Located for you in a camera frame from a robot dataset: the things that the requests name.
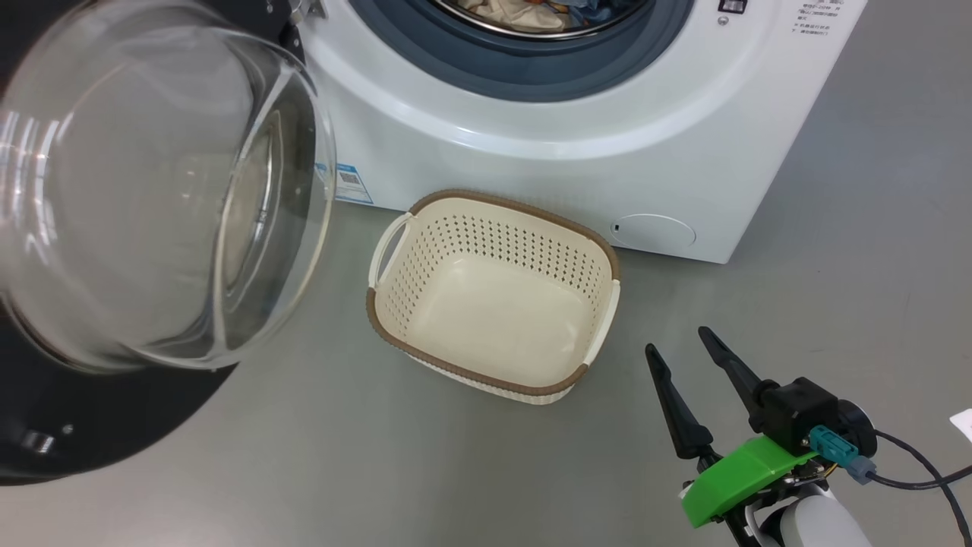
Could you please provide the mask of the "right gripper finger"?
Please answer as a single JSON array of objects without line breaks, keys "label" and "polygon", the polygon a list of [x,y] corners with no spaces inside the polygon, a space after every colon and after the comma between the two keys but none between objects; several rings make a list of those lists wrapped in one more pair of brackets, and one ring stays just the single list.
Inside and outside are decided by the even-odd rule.
[{"label": "right gripper finger", "polygon": [[749,422],[750,428],[755,433],[763,433],[766,419],[765,404],[762,398],[768,391],[779,388],[780,384],[768,378],[763,380],[763,378],[756,376],[750,370],[750,367],[715,335],[711,328],[699,327],[698,335],[712,361],[727,375],[736,394],[739,395],[740,401],[743,402],[744,409],[749,415],[747,422]]},{"label": "right gripper finger", "polygon": [[714,436],[695,419],[671,380],[669,366],[653,343],[646,345],[645,357],[676,455],[681,460],[713,458]]}]

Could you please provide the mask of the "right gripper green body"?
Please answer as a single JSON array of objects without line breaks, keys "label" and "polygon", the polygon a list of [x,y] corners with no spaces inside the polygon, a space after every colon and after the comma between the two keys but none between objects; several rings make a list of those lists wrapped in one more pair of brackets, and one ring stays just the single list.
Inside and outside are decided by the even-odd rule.
[{"label": "right gripper green body", "polygon": [[750,439],[698,475],[681,496],[683,512],[691,526],[705,526],[816,456],[794,456],[768,437]]}]

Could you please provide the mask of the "blue patterned garment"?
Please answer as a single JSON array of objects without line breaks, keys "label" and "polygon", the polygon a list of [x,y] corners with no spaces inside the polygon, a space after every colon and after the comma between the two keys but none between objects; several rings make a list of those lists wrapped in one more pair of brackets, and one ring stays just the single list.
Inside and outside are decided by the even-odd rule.
[{"label": "blue patterned garment", "polygon": [[566,28],[596,27],[621,20],[650,0],[542,0],[557,14],[566,15]]}]

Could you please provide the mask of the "cream printed garment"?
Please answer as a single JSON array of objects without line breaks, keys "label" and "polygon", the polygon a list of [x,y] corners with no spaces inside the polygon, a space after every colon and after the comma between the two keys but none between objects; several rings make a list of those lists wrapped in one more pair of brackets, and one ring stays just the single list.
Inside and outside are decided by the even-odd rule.
[{"label": "cream printed garment", "polygon": [[570,26],[566,10],[546,0],[456,0],[456,3],[483,20],[520,32],[559,33]]}]

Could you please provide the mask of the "black-rimmed glass washer door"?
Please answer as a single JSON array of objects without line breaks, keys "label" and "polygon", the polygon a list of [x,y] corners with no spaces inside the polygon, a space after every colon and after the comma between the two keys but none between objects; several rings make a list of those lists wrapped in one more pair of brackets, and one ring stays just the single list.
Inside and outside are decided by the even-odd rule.
[{"label": "black-rimmed glass washer door", "polygon": [[287,0],[0,0],[0,487],[187,422],[305,294],[335,159]]}]

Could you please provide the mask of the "cream perforated laundry basket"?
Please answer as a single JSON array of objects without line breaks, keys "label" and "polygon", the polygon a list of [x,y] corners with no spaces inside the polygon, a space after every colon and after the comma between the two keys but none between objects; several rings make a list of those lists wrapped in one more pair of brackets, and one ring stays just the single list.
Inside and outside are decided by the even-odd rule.
[{"label": "cream perforated laundry basket", "polygon": [[589,371],[619,299],[617,253],[593,229],[454,189],[385,229],[365,308],[377,335],[424,367],[546,405]]}]

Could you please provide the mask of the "white front-load washing machine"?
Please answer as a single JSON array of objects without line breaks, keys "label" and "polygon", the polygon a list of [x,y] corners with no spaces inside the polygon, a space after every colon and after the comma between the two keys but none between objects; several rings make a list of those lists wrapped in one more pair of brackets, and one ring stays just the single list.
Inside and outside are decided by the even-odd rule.
[{"label": "white front-load washing machine", "polygon": [[514,103],[441,82],[355,13],[296,25],[336,132],[374,207],[435,191],[527,202],[601,233],[653,213],[690,225],[683,249],[728,262],[868,0],[694,0],[645,71],[594,96]]}]

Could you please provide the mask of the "grey rubber door gasket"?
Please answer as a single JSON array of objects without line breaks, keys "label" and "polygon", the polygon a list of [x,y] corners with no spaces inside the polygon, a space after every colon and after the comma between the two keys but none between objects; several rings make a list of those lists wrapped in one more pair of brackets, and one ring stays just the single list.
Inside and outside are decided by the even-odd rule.
[{"label": "grey rubber door gasket", "polygon": [[598,33],[507,37],[462,22],[433,0],[350,0],[374,34],[441,82],[514,103],[594,96],[645,71],[683,30],[694,0],[646,0]]}]

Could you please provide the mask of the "round white filter cover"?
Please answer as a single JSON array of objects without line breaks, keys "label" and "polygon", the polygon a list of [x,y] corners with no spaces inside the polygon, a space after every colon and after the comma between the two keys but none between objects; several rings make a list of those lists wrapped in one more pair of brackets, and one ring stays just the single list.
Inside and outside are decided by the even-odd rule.
[{"label": "round white filter cover", "polygon": [[683,249],[696,240],[690,225],[653,213],[622,216],[611,223],[610,233],[618,245],[647,252]]}]

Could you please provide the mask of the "blue energy label sticker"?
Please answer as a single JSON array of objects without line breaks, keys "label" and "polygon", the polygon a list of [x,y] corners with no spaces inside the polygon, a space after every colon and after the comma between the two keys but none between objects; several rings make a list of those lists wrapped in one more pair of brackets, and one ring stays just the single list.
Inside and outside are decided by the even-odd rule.
[{"label": "blue energy label sticker", "polygon": [[374,206],[374,199],[369,194],[368,188],[365,187],[364,180],[362,180],[357,167],[344,163],[331,166],[318,160],[315,163],[315,170],[320,176],[320,180],[323,181],[325,187],[323,192],[326,197],[337,201],[352,202],[352,204]]}]

